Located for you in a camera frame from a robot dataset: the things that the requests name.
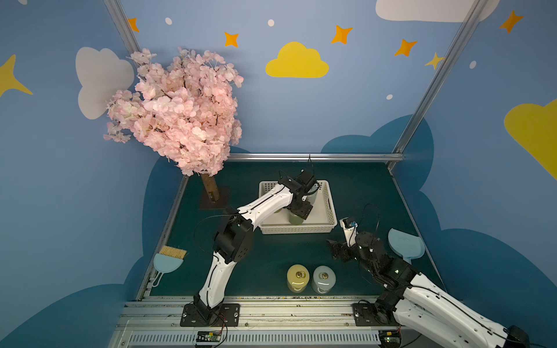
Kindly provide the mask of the white perforated plastic basket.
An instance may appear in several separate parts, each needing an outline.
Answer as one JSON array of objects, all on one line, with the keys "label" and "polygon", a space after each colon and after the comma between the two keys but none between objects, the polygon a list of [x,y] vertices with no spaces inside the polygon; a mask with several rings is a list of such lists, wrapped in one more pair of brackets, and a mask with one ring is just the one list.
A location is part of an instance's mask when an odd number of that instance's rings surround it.
[{"label": "white perforated plastic basket", "polygon": [[261,223],[262,234],[313,234],[330,233],[337,225],[337,216],[334,209],[329,182],[318,181],[320,185],[316,202],[308,218],[301,225],[290,224],[286,208],[275,211]]}]

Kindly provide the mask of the blue canister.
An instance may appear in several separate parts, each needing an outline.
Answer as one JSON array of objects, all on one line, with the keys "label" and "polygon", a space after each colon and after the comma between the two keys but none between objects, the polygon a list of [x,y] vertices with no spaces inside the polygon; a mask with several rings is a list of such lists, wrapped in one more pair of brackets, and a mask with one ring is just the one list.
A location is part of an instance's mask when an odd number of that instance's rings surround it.
[{"label": "blue canister", "polygon": [[335,286],[336,281],[335,272],[326,265],[320,265],[313,272],[311,286],[317,294],[327,294]]}]

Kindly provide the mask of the yellow canister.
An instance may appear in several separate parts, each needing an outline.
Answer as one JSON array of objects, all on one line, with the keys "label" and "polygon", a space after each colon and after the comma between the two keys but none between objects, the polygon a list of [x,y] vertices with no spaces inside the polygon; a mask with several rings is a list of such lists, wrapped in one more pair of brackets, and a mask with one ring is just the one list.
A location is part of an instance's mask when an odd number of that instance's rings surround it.
[{"label": "yellow canister", "polygon": [[300,293],[310,282],[310,273],[304,265],[292,265],[287,271],[287,286],[290,291]]}]

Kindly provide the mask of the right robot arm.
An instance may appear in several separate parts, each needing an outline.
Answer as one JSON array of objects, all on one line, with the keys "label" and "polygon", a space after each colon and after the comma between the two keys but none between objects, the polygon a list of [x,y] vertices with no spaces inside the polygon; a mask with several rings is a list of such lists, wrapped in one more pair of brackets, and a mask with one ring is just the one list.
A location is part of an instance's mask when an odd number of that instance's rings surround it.
[{"label": "right robot arm", "polygon": [[327,242],[335,260],[354,260],[383,286],[371,314],[379,323],[396,322],[442,347],[530,347],[517,326],[496,323],[443,291],[368,232],[350,233],[346,242]]}]

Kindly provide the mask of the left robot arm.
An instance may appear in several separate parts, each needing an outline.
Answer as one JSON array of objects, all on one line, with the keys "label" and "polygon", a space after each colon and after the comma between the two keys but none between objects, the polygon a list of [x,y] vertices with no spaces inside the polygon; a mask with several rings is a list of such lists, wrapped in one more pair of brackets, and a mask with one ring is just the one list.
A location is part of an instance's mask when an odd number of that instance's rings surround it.
[{"label": "left robot arm", "polygon": [[304,197],[317,184],[312,170],[302,170],[295,177],[279,178],[271,191],[237,209],[226,209],[213,242],[213,259],[206,281],[194,295],[193,306],[202,320],[212,323],[220,312],[226,286],[238,262],[252,248],[254,232],[265,219],[287,209],[305,220],[313,206]]}]

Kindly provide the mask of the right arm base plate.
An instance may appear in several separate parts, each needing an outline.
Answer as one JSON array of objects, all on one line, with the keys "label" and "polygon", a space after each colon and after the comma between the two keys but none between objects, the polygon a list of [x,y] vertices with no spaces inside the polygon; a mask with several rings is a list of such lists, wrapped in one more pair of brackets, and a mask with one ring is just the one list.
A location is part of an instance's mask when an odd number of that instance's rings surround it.
[{"label": "right arm base plate", "polygon": [[356,326],[399,326],[399,323],[395,320],[392,311],[388,311],[375,303],[353,303],[352,314]]}]

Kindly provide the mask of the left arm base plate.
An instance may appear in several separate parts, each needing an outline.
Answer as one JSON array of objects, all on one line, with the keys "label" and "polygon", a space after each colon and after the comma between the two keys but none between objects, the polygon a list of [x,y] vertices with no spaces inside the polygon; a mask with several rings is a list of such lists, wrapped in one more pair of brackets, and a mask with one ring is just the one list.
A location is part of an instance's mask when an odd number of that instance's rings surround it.
[{"label": "left arm base plate", "polygon": [[179,325],[181,327],[210,327],[224,324],[228,327],[239,325],[241,305],[236,303],[223,303],[212,310],[208,310],[200,303],[196,306],[189,303],[184,306]]}]

